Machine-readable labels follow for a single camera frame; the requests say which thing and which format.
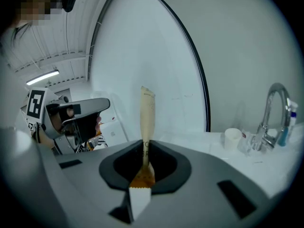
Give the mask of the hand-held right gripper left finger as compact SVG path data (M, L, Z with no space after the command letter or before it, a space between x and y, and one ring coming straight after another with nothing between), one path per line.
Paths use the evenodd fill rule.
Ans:
M143 209L142 198L142 185L141 185L141 173L142 168L137 172L134 179L129 185L130 204L132 210L133 219L136 220Z

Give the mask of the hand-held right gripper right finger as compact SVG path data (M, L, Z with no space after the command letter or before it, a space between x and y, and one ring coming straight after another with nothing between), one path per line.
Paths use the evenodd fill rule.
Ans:
M144 183L146 187L142 190L141 197L141 212L146 208L146 206L151 201L151 188L155 184L155 172L151 163L148 167L144 169Z

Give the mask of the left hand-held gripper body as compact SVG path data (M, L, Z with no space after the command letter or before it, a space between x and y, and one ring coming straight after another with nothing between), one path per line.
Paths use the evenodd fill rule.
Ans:
M38 142L41 141L39 133L43 132L53 141L59 154L72 154L94 137L96 119L109 107L107 98L70 102L66 96L58 96L49 88L34 87L28 94L25 119L28 128L36 133ZM63 131L58 133L50 120L50 114L66 108L74 110L74 117L63 121Z

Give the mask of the person's left hand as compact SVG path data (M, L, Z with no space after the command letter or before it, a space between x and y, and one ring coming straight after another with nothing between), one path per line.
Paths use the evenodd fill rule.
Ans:
M50 120L53 124L53 127L56 129L58 133L61 133L63 131L62 122L65 120L72 119L73 117L74 117L74 110L72 108L61 109L57 111L55 114L50 114ZM101 120L102 119L100 116L97 117L94 136L100 134L99 123L101 122Z

